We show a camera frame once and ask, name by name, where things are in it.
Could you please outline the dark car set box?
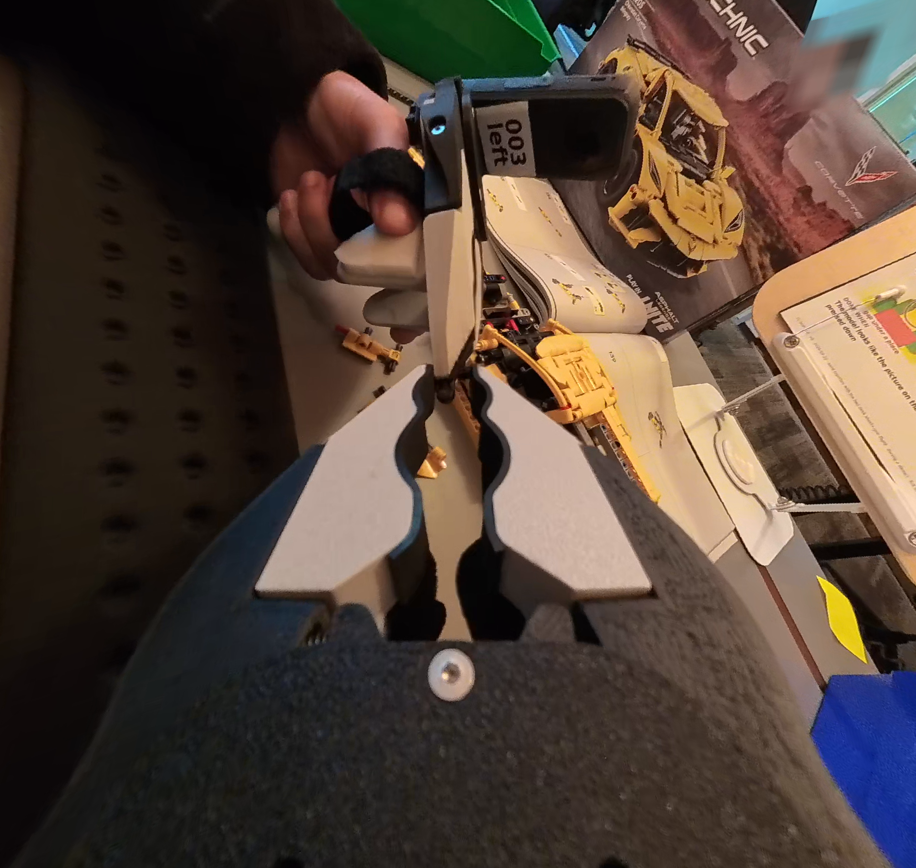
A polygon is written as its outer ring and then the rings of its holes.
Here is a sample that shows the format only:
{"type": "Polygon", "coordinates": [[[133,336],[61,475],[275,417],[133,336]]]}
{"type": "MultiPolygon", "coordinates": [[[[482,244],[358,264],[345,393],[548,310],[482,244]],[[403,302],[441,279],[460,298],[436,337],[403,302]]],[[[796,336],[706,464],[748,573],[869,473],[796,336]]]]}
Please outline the dark car set box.
{"type": "Polygon", "coordinates": [[[619,177],[555,182],[660,340],[914,199],[914,168],[777,0],[619,0],[572,67],[630,78],[619,177]]]}

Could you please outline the green plastic bin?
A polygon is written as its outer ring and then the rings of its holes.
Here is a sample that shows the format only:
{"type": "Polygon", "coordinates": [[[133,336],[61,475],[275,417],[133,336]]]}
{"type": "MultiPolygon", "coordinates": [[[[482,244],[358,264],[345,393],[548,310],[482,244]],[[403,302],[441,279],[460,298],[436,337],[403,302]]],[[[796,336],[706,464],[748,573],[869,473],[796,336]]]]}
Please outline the green plastic bin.
{"type": "Polygon", "coordinates": [[[536,76],[561,59],[532,0],[335,0],[387,59],[431,83],[536,76]]]}

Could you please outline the yellow sticky note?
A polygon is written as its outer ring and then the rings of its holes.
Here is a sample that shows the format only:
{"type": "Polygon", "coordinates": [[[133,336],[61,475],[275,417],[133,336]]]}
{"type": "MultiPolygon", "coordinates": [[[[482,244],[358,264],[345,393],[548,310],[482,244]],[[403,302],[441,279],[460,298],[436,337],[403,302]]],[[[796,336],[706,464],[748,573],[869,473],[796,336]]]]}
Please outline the yellow sticky note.
{"type": "Polygon", "coordinates": [[[836,641],[857,660],[870,665],[854,607],[840,587],[824,576],[818,576],[829,628],[836,641]]]}

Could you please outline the white document stand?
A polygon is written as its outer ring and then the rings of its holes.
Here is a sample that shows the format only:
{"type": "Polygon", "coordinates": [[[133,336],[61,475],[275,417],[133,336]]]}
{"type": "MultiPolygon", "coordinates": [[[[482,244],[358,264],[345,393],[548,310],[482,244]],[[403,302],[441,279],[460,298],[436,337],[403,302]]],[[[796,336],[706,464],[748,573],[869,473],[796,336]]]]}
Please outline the white document stand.
{"type": "Polygon", "coordinates": [[[708,384],[674,390],[681,427],[746,550],[761,565],[771,564],[785,547],[792,536],[792,515],[807,507],[799,500],[778,496],[734,410],[772,384],[786,383],[856,495],[856,500],[839,508],[864,511],[890,553],[914,580],[914,493],[906,492],[889,477],[781,317],[791,306],[910,253],[914,253],[914,209],[778,273],[760,290],[753,320],[781,374],[732,402],[708,384]]]}

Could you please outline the yellow brick link arm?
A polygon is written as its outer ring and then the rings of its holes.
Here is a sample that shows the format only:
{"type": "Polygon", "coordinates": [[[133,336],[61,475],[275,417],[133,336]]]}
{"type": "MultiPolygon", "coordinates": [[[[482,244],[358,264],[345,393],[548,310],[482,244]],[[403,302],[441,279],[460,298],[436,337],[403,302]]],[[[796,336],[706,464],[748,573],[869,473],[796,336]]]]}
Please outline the yellow brick link arm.
{"type": "Polygon", "coordinates": [[[402,347],[400,345],[386,347],[375,339],[375,332],[371,326],[366,326],[361,331],[352,327],[351,329],[352,333],[349,335],[341,335],[336,332],[342,337],[342,347],[369,362],[381,363],[384,374],[392,374],[401,360],[402,347]]]}

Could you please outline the building instruction booklet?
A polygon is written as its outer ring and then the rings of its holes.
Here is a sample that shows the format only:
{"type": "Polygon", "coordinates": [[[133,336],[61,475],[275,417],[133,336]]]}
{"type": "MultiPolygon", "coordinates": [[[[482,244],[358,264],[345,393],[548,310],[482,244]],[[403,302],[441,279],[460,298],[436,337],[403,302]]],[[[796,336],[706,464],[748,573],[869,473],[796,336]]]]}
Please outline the building instruction booklet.
{"type": "Polygon", "coordinates": [[[735,527],[682,430],[669,360],[643,335],[646,308],[604,267],[548,182],[488,175],[482,197],[493,253],[485,274],[505,275],[539,323],[555,319],[586,339],[619,393],[638,457],[661,492],[656,504],[710,558],[696,539],[703,512],[717,529],[711,545],[735,527]]]}

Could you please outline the person's left hand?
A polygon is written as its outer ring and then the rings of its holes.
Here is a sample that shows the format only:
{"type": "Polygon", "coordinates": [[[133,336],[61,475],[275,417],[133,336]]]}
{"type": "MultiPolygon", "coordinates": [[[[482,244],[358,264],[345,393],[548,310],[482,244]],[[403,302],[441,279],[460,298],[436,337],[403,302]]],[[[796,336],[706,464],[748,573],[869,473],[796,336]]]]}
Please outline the person's left hand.
{"type": "Polygon", "coordinates": [[[284,122],[270,152],[270,181],[282,236],[304,271],[337,276],[339,240],[328,215],[336,175],[379,149],[406,152],[404,118],[349,73],[328,73],[297,118],[284,122]]]}

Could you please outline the blue plastic bin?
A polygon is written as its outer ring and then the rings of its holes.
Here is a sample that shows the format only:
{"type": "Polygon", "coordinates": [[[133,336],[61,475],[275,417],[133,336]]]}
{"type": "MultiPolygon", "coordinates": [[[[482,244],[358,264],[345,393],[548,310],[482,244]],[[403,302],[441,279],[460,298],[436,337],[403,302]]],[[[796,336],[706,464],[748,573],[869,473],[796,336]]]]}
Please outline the blue plastic bin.
{"type": "Polygon", "coordinates": [[[893,866],[915,865],[915,674],[835,676],[812,740],[893,866]]]}

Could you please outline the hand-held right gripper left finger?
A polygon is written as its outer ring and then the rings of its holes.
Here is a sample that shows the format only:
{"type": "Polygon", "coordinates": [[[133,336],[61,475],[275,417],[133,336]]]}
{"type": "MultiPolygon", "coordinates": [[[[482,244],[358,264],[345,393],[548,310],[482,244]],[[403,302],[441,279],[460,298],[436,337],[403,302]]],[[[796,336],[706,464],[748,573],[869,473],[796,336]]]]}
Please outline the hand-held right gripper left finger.
{"type": "Polygon", "coordinates": [[[433,370],[418,366],[319,446],[259,598],[362,605],[388,635],[435,635],[436,564],[416,479],[435,403],[433,370]]]}

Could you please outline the grey desk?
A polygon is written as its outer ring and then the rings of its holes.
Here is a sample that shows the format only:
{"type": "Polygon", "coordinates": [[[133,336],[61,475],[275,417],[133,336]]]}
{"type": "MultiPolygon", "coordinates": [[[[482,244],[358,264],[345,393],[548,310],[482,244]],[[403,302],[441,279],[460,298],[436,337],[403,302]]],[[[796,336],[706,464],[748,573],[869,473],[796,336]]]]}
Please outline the grey desk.
{"type": "MultiPolygon", "coordinates": [[[[302,450],[327,439],[353,417],[374,388],[397,382],[429,358],[427,335],[408,345],[391,376],[375,363],[355,357],[339,346],[336,323],[361,320],[369,291],[336,282],[310,279],[285,246],[271,246],[271,274],[278,314],[284,366],[288,380],[297,439],[302,450]]],[[[475,450],[460,417],[452,407],[437,408],[427,424],[435,446],[448,454],[448,470],[441,480],[424,481],[421,489],[429,518],[443,533],[430,538],[439,571],[439,598],[447,615],[441,634],[456,644],[471,639],[455,585],[462,551],[480,533],[480,471],[475,450]]],[[[788,680],[807,723],[818,712],[828,680],[841,674],[870,674],[833,635],[825,600],[817,581],[820,567],[797,527],[793,537],[769,566],[752,560],[736,532],[716,536],[703,512],[697,542],[756,622],[788,680]]]]}

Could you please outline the printed instruction sheet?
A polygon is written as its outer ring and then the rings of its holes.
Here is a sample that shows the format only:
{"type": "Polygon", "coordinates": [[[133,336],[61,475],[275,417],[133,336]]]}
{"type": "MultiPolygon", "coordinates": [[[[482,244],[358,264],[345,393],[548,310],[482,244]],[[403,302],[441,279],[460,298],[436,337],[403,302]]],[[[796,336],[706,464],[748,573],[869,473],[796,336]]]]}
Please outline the printed instruction sheet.
{"type": "Polygon", "coordinates": [[[889,477],[914,493],[915,254],[781,317],[889,477]]]}

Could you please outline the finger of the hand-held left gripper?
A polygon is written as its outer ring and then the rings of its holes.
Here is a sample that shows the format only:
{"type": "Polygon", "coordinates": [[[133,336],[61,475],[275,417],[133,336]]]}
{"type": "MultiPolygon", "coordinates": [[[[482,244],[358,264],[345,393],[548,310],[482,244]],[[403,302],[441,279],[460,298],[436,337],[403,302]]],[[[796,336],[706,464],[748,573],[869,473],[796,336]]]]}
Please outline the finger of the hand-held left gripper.
{"type": "Polygon", "coordinates": [[[430,214],[422,228],[432,369],[439,381],[464,369],[478,325],[478,262],[465,159],[460,180],[461,206],[430,214]]]}
{"type": "Polygon", "coordinates": [[[471,203],[473,212],[473,264],[475,276],[475,324],[471,337],[471,354],[477,352],[477,343],[484,325],[483,300],[485,290],[485,246],[487,244],[486,210],[482,200],[482,183],[476,165],[471,166],[471,203]]]}

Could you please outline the person's left forearm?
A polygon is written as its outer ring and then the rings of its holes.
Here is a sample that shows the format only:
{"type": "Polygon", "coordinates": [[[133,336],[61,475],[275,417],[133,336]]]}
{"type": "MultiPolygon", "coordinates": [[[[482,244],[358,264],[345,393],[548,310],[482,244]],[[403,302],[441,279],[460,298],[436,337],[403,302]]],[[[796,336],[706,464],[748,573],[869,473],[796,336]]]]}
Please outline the person's left forearm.
{"type": "Polygon", "coordinates": [[[383,102],[383,61],[334,0],[1,0],[2,45],[45,54],[265,206],[281,127],[346,73],[383,102]]]}

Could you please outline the yellow brick car model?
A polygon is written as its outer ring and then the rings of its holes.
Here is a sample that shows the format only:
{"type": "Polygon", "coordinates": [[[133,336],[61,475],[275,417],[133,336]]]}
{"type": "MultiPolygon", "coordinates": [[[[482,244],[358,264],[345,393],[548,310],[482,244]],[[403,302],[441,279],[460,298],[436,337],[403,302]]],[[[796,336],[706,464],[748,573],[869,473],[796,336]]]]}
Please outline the yellow brick car model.
{"type": "Polygon", "coordinates": [[[508,384],[585,445],[615,458],[655,503],[661,492],[639,459],[619,393],[581,335],[555,319],[539,323],[507,288],[505,275],[485,274],[481,328],[468,367],[508,384]]]}

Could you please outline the small yellow brick subassembly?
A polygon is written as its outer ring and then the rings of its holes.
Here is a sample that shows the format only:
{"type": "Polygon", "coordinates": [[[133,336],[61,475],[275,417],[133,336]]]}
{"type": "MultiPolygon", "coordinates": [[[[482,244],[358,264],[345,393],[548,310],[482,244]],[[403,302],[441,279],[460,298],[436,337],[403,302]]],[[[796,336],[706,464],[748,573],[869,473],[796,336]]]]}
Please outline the small yellow brick subassembly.
{"type": "Polygon", "coordinates": [[[393,487],[396,498],[406,498],[418,491],[414,477],[437,478],[447,465],[444,450],[433,447],[426,432],[438,404],[432,372],[423,367],[390,390],[376,388],[372,396],[329,439],[325,452],[336,453],[338,461],[357,461],[373,489],[393,487]]]}

